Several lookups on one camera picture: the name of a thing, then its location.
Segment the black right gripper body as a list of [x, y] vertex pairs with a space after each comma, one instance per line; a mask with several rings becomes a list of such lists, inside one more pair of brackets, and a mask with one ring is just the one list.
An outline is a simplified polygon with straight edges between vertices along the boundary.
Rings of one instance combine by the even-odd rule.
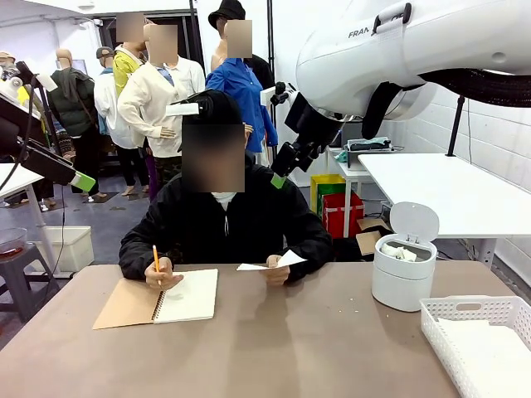
[[301, 94], [297, 93], [290, 103], [285, 125], [296, 135], [293, 145], [327, 146], [332, 143], [344, 122], [324, 116], [314, 109]]

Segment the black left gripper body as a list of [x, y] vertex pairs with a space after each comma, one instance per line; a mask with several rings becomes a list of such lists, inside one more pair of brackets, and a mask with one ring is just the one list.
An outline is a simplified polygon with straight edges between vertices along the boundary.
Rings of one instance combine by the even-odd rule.
[[28, 140], [33, 139], [40, 143], [40, 139], [44, 138], [41, 120], [1, 94], [1, 155], [18, 157], [21, 150], [17, 140], [24, 142], [27, 133]]

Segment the person's left hand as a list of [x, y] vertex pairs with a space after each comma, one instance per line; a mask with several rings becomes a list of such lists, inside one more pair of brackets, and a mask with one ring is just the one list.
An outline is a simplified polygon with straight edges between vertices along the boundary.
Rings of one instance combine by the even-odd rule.
[[270, 255], [266, 260], [267, 269], [262, 270], [261, 274], [269, 286], [281, 286], [290, 276], [290, 267], [280, 267], [278, 265], [281, 259], [280, 255]]

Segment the person's right hand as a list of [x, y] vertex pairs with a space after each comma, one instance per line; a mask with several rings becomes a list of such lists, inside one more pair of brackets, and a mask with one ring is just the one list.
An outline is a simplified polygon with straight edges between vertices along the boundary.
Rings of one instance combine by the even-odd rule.
[[173, 273], [173, 263], [168, 257], [158, 259], [158, 265], [153, 262], [145, 271], [146, 284], [152, 289], [166, 291], [178, 285], [183, 276]]

